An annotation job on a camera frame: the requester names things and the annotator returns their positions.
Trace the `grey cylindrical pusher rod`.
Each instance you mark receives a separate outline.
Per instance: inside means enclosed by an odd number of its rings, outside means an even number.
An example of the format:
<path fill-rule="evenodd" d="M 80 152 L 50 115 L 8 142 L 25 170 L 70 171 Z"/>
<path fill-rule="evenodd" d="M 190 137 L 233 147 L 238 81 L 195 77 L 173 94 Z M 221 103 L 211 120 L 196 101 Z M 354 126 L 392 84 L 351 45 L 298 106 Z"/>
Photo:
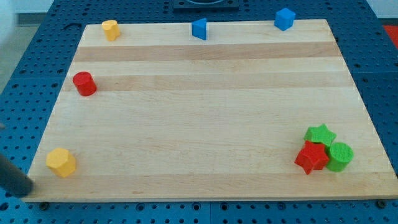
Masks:
<path fill-rule="evenodd" d="M 12 196 L 21 198 L 28 196 L 33 186 L 33 181 L 1 154 L 1 188 Z"/>

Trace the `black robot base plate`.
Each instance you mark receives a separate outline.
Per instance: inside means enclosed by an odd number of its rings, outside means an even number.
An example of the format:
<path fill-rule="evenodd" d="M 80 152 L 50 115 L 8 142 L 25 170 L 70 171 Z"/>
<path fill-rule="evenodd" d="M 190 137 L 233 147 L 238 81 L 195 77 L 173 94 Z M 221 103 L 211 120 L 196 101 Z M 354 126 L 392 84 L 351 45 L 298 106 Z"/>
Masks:
<path fill-rule="evenodd" d="M 239 9 L 238 0 L 172 0 L 174 11 L 207 10 L 207 9 Z"/>

